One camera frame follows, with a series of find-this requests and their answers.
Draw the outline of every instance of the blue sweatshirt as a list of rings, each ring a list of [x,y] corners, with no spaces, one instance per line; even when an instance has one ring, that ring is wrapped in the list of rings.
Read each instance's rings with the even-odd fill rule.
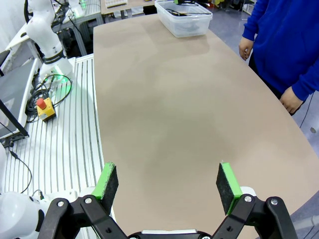
[[[319,91],[319,0],[257,0],[243,37],[254,40],[259,75],[302,101]]]

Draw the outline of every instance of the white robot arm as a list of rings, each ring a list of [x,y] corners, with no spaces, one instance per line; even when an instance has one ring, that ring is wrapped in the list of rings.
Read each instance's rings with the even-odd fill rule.
[[[0,195],[0,238],[36,239],[49,205],[16,192]]]
[[[44,54],[40,69],[40,78],[51,74],[60,74],[72,78],[73,67],[66,58],[62,44],[51,29],[55,12],[51,0],[28,0],[33,17],[26,26],[27,35],[35,41]]]

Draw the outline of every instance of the hand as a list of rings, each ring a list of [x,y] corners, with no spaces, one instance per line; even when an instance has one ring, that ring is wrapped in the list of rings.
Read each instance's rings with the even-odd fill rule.
[[[239,55],[244,61],[250,56],[251,49],[253,49],[254,42],[242,37],[239,43]]]
[[[293,88],[290,86],[285,90],[283,95],[280,98],[280,102],[284,105],[286,110],[289,113],[294,113],[303,103],[303,101],[299,100],[299,98],[295,95]]]

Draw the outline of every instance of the slotted metal platform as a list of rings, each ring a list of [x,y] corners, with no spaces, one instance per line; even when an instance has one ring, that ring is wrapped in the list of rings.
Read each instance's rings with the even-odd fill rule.
[[[70,85],[59,84],[58,101]],[[56,108],[57,117],[47,123],[26,125],[30,137],[15,142],[12,149],[32,172],[25,194],[40,189],[45,194],[95,186],[104,165],[94,83],[93,54],[76,59],[70,95]],[[6,149],[7,161],[1,193],[22,192],[30,179],[26,167]]]

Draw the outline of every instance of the table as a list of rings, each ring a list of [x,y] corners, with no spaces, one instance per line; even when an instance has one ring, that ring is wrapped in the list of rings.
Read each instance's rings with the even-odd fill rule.
[[[318,191],[319,160],[298,126],[211,31],[175,38],[155,14],[104,24],[94,29],[94,61],[104,160],[119,178],[115,217],[128,235],[212,234],[224,219],[222,160],[290,213]],[[239,238],[256,236],[245,227]]]
[[[106,8],[105,6],[105,0],[100,0],[101,4],[101,14],[109,14],[115,11],[120,11],[121,12],[121,17],[124,19],[124,10],[127,11],[128,13],[128,18],[132,18],[132,8],[134,7],[139,7],[139,6],[151,6],[154,5],[155,0],[151,1],[144,1],[144,0],[128,0],[128,4],[124,6],[117,6],[117,7],[112,7],[112,8]]]

